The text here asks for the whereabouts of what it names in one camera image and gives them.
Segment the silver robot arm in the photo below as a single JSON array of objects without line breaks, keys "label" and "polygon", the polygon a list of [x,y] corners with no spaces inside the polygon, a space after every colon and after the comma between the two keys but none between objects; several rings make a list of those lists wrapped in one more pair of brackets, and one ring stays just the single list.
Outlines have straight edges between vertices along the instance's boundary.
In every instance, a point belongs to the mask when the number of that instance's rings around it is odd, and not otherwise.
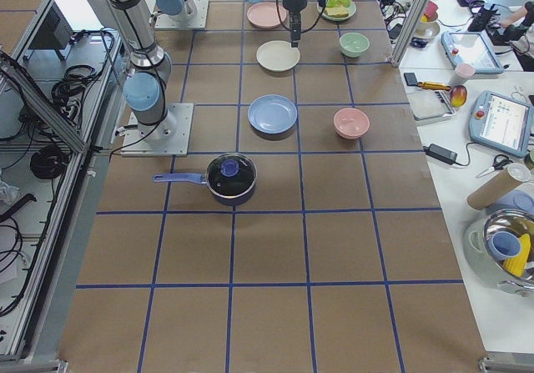
[{"label": "silver robot arm", "polygon": [[[114,26],[125,41],[135,75],[126,81],[123,94],[139,124],[143,138],[164,138],[178,127],[166,106],[166,84],[171,71],[169,55],[161,48],[150,25],[144,0],[99,0],[107,5]],[[264,0],[244,0],[260,3]]]}]

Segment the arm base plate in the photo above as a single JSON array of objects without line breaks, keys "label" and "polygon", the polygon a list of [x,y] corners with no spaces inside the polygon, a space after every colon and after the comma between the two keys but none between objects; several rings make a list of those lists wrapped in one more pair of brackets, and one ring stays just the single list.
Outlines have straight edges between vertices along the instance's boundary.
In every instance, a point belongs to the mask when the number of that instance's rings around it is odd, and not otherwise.
[{"label": "arm base plate", "polygon": [[152,14],[156,30],[204,29],[209,0],[155,0]]},{"label": "arm base plate", "polygon": [[189,150],[194,105],[192,103],[169,103],[166,119],[147,137],[151,130],[139,125],[134,113],[129,115],[128,123],[136,128],[125,132],[120,154],[125,157],[184,157]]}]

